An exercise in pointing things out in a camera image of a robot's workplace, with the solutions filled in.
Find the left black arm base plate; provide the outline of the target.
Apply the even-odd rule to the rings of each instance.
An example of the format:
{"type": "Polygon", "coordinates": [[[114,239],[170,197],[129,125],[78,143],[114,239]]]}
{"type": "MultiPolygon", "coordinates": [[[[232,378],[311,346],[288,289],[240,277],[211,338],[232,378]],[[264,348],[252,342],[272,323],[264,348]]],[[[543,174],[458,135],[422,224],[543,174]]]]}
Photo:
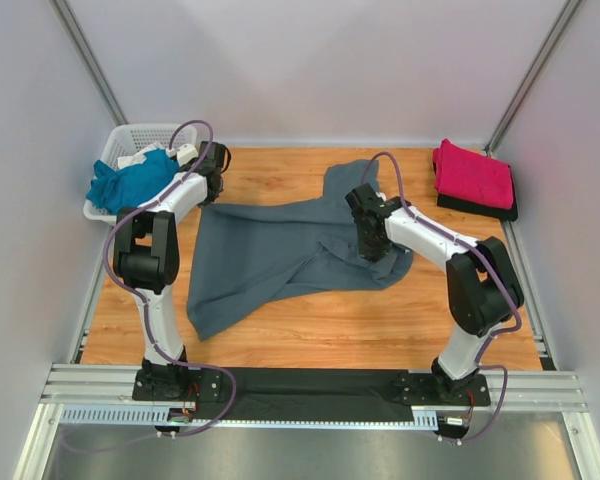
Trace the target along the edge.
{"type": "Polygon", "coordinates": [[[211,370],[139,370],[134,381],[132,399],[145,402],[219,402],[231,390],[231,380],[226,375],[211,370]]]}

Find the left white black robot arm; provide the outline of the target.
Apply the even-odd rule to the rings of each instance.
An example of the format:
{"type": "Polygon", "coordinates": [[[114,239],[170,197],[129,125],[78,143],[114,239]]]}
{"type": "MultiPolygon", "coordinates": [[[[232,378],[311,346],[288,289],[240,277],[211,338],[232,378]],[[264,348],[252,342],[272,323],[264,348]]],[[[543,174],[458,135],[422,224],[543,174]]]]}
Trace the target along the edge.
{"type": "Polygon", "coordinates": [[[231,153],[221,143],[204,141],[200,152],[184,144],[165,155],[179,165],[171,181],[150,200],[118,213],[113,273],[134,297],[142,321],[145,351],[134,396],[179,401],[193,381],[173,303],[172,285],[180,267],[177,226],[190,210],[218,198],[231,153]]]}

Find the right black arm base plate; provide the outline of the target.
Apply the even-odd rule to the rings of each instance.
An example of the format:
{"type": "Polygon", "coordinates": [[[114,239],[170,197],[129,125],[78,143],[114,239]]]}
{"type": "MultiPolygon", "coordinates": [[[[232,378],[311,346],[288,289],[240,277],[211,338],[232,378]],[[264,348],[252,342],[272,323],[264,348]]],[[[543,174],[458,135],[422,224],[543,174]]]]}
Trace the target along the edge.
{"type": "Polygon", "coordinates": [[[482,374],[447,382],[432,373],[401,372],[390,385],[398,390],[399,399],[410,406],[491,405],[486,377],[482,374]]]}

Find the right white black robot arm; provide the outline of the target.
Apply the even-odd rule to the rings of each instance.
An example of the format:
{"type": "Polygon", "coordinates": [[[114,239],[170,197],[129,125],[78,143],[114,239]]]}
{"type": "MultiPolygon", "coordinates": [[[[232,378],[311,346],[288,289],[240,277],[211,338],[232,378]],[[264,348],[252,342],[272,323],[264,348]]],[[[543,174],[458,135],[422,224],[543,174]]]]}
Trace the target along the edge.
{"type": "Polygon", "coordinates": [[[430,390],[450,404],[464,395],[478,359],[499,326],[518,313],[523,292],[503,242],[461,235],[401,199],[386,200],[370,184],[346,195],[362,258],[378,262],[393,249],[411,250],[446,274],[448,305],[455,326],[432,364],[430,390]]]}

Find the grey-blue t-shirt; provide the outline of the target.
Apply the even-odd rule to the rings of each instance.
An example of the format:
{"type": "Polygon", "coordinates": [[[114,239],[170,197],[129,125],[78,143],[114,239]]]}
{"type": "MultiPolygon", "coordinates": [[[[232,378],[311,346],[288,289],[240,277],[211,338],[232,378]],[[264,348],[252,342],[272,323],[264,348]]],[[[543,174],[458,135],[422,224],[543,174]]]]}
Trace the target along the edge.
{"type": "Polygon", "coordinates": [[[186,304],[199,339],[223,332],[268,302],[325,291],[383,290],[404,278],[413,253],[395,247],[378,262],[363,259],[345,200],[362,178],[377,188],[377,172],[355,160],[330,167],[316,199],[203,208],[186,304]]]}

